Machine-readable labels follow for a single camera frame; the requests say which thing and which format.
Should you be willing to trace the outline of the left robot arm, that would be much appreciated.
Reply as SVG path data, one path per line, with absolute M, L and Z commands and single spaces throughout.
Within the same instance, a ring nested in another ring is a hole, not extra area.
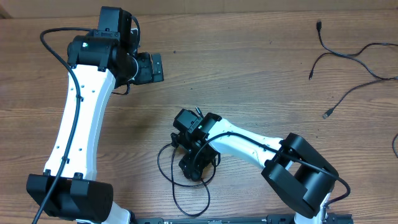
M 78 223 L 135 223 L 113 199 L 113 186 L 99 182 L 97 148 L 110 96 L 121 86 L 162 82 L 161 56 L 138 52 L 137 19 L 119 7 L 101 8 L 95 29 L 79 28 L 69 43 L 68 93 L 52 153 L 26 190 L 39 213 Z

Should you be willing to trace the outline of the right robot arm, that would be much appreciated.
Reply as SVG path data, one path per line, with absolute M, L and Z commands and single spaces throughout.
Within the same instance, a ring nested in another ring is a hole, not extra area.
M 303 137 L 269 138 L 241 129 L 213 113 L 206 116 L 182 109 L 173 126 L 172 144 L 186 154 L 179 167 L 186 178 L 199 181 L 205 167 L 221 154 L 258 166 L 281 200 L 296 212 L 296 223 L 325 223 L 327 200 L 336 169 Z

